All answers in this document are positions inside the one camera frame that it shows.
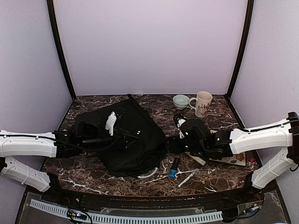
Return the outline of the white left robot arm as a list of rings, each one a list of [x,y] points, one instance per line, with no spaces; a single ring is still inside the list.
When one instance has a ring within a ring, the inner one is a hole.
[[[17,161],[18,156],[71,158],[86,152],[100,153],[110,148],[119,135],[120,116],[112,111],[101,117],[96,112],[85,112],[75,118],[69,131],[47,133],[0,132],[0,174],[47,192],[55,203],[63,203],[66,193],[60,189],[58,177],[40,172]]]

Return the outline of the black student bag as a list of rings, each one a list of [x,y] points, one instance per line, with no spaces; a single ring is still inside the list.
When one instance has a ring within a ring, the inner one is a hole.
[[[116,177],[138,177],[158,168],[167,151],[162,129],[131,95],[91,112],[104,117],[112,111],[120,116],[120,133],[110,148],[96,153],[109,173]]]

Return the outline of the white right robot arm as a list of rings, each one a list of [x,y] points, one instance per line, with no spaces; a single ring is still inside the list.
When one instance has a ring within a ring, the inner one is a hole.
[[[214,133],[200,119],[186,119],[178,114],[174,116],[174,122],[179,134],[168,140],[174,154],[189,152],[203,160],[216,160],[252,150],[281,148],[265,165],[247,175],[245,187],[238,193],[238,198],[244,203],[256,196],[256,189],[263,189],[299,163],[299,116],[295,112],[269,125]]]

